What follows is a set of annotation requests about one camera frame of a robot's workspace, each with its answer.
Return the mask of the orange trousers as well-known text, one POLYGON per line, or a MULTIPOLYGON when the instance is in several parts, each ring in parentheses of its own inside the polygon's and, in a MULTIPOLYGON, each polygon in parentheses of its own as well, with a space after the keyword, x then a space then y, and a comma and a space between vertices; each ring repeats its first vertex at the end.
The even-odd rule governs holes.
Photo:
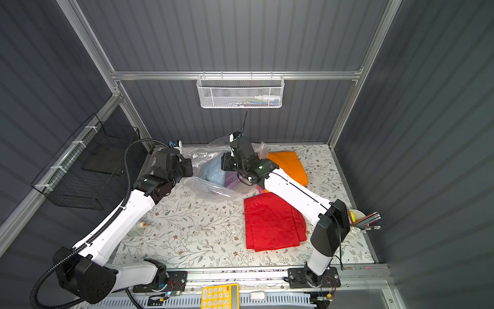
POLYGON ((297 153, 293 151, 273 152, 268 154, 268 158, 283 169, 293 180, 306 187, 308 177, 306 171, 299 160, 297 153))

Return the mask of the clear plastic vacuum bag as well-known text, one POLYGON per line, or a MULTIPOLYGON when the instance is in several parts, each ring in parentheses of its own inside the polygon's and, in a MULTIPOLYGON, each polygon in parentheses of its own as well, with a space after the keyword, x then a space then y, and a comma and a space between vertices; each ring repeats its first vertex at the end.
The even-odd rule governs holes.
POLYGON ((193 176, 185 178, 181 183, 198 197, 213 202, 225 202, 254 194, 256 185, 245 185, 238 179, 236 172, 221 169, 222 156, 230 153, 228 136, 198 147, 182 148, 184 157, 192 161, 193 176))

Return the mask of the red garment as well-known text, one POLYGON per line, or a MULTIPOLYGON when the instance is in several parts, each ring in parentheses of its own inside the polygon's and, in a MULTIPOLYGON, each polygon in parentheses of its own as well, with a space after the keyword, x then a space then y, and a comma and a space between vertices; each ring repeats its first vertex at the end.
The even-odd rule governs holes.
POLYGON ((273 193, 244 200, 246 248, 261 251, 298 247, 307 240, 306 220, 273 193))

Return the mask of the pink trousers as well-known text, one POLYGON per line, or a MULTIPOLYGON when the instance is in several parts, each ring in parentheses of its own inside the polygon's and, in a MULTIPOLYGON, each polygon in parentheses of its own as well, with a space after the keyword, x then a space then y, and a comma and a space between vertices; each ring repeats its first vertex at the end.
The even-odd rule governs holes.
POLYGON ((257 191, 259 194, 265 194, 266 193, 266 191, 263 188, 261 188, 260 186, 257 185, 256 188, 257 188, 257 191))

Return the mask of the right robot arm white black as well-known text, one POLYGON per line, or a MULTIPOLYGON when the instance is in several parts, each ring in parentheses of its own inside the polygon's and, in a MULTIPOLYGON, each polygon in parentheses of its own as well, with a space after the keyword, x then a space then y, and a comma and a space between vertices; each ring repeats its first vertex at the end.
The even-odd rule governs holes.
POLYGON ((222 155, 221 168, 264 191, 244 201, 246 248, 276 251, 310 241, 313 251, 306 276, 318 285, 350 231, 345 203, 311 192, 306 171, 293 151, 260 159, 251 147, 237 148, 222 155))

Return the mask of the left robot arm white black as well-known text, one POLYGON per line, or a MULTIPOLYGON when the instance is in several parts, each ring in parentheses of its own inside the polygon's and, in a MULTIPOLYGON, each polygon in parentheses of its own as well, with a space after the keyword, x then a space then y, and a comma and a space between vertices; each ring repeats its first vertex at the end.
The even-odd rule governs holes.
POLYGON ((113 251, 141 218, 169 195, 181 179, 193 176, 192 163, 179 147, 157 145, 119 205, 72 249, 54 255, 59 285, 82 301, 95 304, 112 292, 133 286, 167 290, 167 267, 152 258, 123 265, 109 263, 113 251))

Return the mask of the lilac folded garment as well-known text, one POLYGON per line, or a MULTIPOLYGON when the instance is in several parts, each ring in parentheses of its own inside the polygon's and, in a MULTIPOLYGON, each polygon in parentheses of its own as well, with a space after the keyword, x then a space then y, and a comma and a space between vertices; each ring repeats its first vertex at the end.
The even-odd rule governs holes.
POLYGON ((239 184, 241 184, 241 182, 236 172, 226 172, 224 184, 225 188, 235 191, 239 184))

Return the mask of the grey blue folded garment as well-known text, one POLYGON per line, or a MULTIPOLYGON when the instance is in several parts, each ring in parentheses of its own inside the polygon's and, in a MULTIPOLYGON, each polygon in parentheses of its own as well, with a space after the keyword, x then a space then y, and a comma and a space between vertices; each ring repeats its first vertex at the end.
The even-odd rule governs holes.
POLYGON ((222 170, 222 156, 220 155, 202 167, 199 177, 210 183, 224 187, 226 172, 228 171, 222 170))

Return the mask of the white bottle in basket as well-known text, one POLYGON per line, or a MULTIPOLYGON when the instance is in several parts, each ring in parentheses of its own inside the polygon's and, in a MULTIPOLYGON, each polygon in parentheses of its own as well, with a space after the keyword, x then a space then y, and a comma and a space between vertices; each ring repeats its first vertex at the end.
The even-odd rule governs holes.
POLYGON ((280 101, 282 97, 280 95, 256 95, 254 99, 262 100, 266 102, 274 102, 274 101, 280 101))

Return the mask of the cup with pens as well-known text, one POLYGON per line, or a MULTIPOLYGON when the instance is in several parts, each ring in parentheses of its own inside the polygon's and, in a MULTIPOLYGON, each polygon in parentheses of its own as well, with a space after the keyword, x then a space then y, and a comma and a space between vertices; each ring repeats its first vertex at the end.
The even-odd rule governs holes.
POLYGON ((382 218, 379 212, 364 214, 357 209, 349 209, 347 213, 350 226, 352 228, 361 231, 380 230, 382 228, 380 225, 376 225, 376 223, 382 218))

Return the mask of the small white box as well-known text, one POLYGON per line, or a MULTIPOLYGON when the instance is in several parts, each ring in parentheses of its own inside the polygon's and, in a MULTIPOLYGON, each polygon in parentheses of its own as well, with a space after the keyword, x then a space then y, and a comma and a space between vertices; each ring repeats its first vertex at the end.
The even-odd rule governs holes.
POLYGON ((250 293, 250 299, 252 301, 265 301, 266 300, 266 292, 264 291, 254 291, 250 293))

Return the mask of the yellow calculator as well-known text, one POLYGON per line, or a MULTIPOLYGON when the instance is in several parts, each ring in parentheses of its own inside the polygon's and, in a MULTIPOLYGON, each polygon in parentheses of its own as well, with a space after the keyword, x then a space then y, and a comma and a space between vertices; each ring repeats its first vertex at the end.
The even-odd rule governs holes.
POLYGON ((203 288, 200 305, 201 309, 239 309, 239 285, 233 283, 203 288))

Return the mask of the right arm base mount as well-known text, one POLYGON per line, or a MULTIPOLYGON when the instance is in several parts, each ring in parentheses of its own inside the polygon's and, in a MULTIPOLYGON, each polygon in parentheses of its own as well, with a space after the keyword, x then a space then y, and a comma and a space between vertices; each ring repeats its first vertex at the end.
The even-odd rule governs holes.
POLYGON ((289 268, 283 281, 292 289, 297 288, 339 288, 340 277, 335 267, 327 267, 322 275, 317 275, 307 265, 289 268))

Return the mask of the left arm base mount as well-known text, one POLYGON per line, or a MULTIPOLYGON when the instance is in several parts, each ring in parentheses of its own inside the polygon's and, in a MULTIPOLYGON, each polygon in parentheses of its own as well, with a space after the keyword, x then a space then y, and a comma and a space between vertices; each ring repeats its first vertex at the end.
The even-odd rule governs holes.
POLYGON ((150 258, 145 258, 144 261, 156 266, 157 272, 149 284, 134 286, 134 293, 183 292, 185 290, 189 274, 187 271, 170 271, 163 263, 150 258))

